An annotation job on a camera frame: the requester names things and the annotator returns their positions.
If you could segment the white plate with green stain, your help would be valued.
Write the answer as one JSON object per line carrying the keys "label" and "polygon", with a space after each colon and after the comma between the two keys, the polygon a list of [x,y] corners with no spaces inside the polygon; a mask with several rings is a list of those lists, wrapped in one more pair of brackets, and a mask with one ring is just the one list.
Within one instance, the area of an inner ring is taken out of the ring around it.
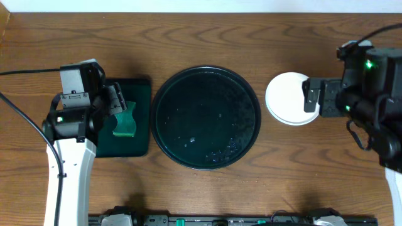
{"label": "white plate with green stain", "polygon": [[315,104],[316,109],[313,112],[304,111],[302,83],[307,79],[302,73],[285,72],[270,81],[265,93],[265,103],[275,119],[287,125],[302,126],[318,117],[318,104]]}

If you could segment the green scouring sponge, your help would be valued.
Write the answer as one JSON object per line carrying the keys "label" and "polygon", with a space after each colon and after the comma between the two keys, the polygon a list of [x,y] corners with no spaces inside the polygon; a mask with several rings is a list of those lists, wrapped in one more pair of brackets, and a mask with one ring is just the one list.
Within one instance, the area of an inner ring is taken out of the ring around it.
{"label": "green scouring sponge", "polygon": [[112,133],[116,137],[134,137],[136,133],[136,121],[133,112],[136,108],[135,102],[126,102],[126,110],[115,115],[117,124]]}

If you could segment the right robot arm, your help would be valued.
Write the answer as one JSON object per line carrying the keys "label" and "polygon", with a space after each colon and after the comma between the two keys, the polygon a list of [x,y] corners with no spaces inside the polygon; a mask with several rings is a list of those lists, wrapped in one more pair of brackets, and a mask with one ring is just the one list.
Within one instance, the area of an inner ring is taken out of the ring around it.
{"label": "right robot arm", "polygon": [[375,151],[401,225],[401,49],[341,47],[342,78],[309,78],[301,85],[304,111],[348,117],[346,128],[358,147]]}

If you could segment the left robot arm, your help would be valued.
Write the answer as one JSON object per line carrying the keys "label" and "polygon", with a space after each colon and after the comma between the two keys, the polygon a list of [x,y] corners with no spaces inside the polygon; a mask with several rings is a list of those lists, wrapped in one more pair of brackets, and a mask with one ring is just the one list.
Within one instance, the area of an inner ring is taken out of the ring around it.
{"label": "left robot arm", "polygon": [[61,100],[78,102],[90,93],[57,94],[43,121],[50,140],[45,225],[88,225],[90,174],[99,131],[112,115],[126,110],[118,83],[100,88],[89,105],[59,110]]}

